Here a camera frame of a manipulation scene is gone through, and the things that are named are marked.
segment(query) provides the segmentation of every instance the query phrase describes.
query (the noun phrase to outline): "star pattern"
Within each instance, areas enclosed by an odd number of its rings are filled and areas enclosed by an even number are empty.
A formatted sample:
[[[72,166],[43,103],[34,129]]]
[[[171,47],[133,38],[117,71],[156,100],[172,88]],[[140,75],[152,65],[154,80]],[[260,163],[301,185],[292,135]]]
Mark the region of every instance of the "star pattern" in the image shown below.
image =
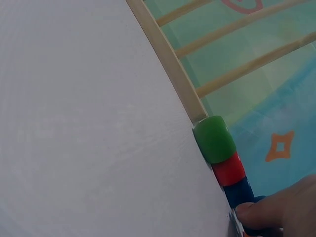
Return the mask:
[[[285,135],[278,135],[276,133],[273,133],[271,147],[266,156],[266,162],[270,162],[278,158],[285,158],[285,159],[291,158],[291,145],[292,145],[294,135],[295,135],[294,131],[290,131]],[[278,143],[284,143],[283,151],[277,150]]]

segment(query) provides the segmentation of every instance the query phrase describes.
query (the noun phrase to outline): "wooden slat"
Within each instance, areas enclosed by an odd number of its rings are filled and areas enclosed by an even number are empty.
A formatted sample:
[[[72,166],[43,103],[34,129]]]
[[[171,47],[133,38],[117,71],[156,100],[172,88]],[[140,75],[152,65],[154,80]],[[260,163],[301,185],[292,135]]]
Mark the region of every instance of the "wooden slat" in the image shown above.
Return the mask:
[[[300,47],[303,47],[313,41],[316,41],[316,32],[312,32],[297,41],[277,48],[255,60],[242,65],[241,67],[228,72],[227,74],[213,81],[208,82],[207,84],[196,89],[197,95],[199,96],[199,98],[202,98],[207,94],[237,80],[238,78],[241,78],[242,76],[249,74],[250,72],[270,62],[273,62],[274,60],[283,57],[284,55],[289,54],[290,52],[293,52],[294,50],[299,49]]]
[[[228,35],[231,32],[234,32],[244,26],[250,25],[251,23],[257,20],[260,20],[264,17],[270,16],[272,14],[275,14],[277,12],[280,12],[282,10],[285,10],[287,8],[293,7],[295,5],[298,5],[307,1],[310,1],[310,0],[285,0],[282,3],[263,8],[260,11],[256,11],[252,14],[249,14],[231,24],[228,24],[222,28],[219,28],[218,30],[211,32],[203,36],[202,38],[176,50],[176,55],[178,56],[178,58],[182,58],[198,50],[199,48],[202,48],[206,46],[207,44],[212,43],[225,35]]]
[[[193,124],[207,113],[173,48],[142,0],[126,0],[152,44]]]
[[[168,24],[169,22],[189,13],[190,11],[193,11],[201,6],[204,6],[205,4],[208,4],[214,0],[193,0],[192,2],[185,4],[174,11],[160,17],[157,19],[157,24],[161,27],[165,24]]]

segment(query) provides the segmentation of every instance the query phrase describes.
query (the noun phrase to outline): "white surface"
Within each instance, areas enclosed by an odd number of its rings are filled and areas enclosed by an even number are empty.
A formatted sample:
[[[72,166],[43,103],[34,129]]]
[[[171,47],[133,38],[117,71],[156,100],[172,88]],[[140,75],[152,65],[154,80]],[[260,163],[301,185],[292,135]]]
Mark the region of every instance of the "white surface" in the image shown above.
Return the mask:
[[[226,237],[228,205],[123,0],[0,1],[0,236]]]

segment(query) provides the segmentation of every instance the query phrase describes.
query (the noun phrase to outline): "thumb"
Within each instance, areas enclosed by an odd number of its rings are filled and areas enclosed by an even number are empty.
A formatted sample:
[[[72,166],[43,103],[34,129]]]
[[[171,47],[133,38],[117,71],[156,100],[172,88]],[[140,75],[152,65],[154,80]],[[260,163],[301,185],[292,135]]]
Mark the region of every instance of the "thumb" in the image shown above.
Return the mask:
[[[244,226],[253,230],[282,228],[287,196],[288,189],[257,203],[243,203],[236,208],[237,218]]]

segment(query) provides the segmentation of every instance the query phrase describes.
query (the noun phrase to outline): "crib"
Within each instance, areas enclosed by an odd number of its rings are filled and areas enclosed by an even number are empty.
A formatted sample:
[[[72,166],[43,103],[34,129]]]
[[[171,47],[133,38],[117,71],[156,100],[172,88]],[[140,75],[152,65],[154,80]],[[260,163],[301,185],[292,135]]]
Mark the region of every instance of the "crib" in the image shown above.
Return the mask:
[[[224,190],[246,178],[263,197],[316,172],[315,0],[127,3]]]

